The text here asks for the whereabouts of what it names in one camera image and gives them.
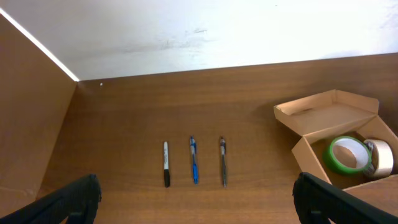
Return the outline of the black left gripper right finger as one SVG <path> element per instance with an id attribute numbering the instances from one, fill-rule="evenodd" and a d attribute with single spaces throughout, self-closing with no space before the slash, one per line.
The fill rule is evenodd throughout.
<path id="1" fill-rule="evenodd" d="M 301 172 L 293 187 L 294 205 L 301 223 L 397 223 L 397 217 L 345 191 Z"/>

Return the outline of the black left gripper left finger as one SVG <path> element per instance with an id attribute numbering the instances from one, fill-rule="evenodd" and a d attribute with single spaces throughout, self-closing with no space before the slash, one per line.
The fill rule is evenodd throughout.
<path id="1" fill-rule="evenodd" d="M 2 224 L 93 224 L 100 203 L 98 178 L 89 174 L 1 218 Z"/>

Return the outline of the green tape roll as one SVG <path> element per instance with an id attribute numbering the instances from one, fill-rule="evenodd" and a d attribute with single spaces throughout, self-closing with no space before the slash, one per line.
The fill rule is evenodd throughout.
<path id="1" fill-rule="evenodd" d="M 355 175 L 371 163 L 371 152 L 361 141 L 350 136 L 334 138 L 323 153 L 327 168 L 341 175 Z"/>

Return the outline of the beige masking tape roll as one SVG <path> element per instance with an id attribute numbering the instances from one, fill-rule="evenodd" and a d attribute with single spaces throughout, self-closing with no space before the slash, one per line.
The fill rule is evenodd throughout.
<path id="1" fill-rule="evenodd" d="M 364 170 L 364 175 L 370 179 L 385 178 L 391 175 L 394 157 L 388 143 L 376 139 L 366 139 L 364 143 L 371 151 L 371 163 Z"/>

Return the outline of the brown cardboard box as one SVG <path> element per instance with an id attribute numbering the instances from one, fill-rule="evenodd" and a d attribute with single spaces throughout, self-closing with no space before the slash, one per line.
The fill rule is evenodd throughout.
<path id="1" fill-rule="evenodd" d="M 377 99 L 341 90 L 274 106 L 301 137 L 292 148 L 301 171 L 341 189 L 397 174 L 397 136 L 378 112 Z"/>

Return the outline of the black ballpoint pen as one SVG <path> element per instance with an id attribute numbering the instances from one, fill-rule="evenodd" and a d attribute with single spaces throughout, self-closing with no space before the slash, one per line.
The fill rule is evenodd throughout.
<path id="1" fill-rule="evenodd" d="M 223 137 L 220 139 L 220 150 L 221 150 L 221 171 L 224 188 L 227 187 L 227 168 L 226 168 L 226 141 Z"/>

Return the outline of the blue ballpoint pen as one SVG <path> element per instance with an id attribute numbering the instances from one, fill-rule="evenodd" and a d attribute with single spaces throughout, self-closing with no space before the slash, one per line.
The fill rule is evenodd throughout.
<path id="1" fill-rule="evenodd" d="M 193 136 L 190 136 L 190 150 L 192 155 L 192 172 L 193 182 L 198 183 L 198 167 L 197 167 L 197 145 Z"/>

